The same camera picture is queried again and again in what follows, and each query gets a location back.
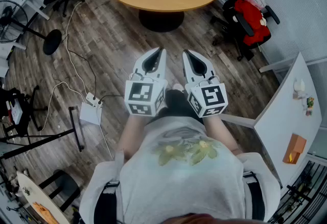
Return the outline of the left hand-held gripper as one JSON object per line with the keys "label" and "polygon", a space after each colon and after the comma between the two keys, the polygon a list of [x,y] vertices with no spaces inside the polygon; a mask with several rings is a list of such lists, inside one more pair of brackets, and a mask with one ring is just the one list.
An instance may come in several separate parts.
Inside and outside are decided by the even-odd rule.
{"label": "left hand-held gripper", "polygon": [[167,51],[160,47],[137,59],[125,84],[125,105],[131,115],[155,117],[164,101]]}

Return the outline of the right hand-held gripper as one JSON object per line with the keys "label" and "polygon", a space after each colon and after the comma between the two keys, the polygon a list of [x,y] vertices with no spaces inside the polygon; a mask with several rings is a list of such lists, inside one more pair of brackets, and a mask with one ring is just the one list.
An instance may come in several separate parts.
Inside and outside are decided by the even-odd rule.
{"label": "right hand-held gripper", "polygon": [[[214,75],[212,63],[192,50],[182,53],[184,76],[187,80],[185,89],[187,100],[199,118],[221,114],[228,106],[225,84]],[[195,82],[196,76],[210,77]]]}

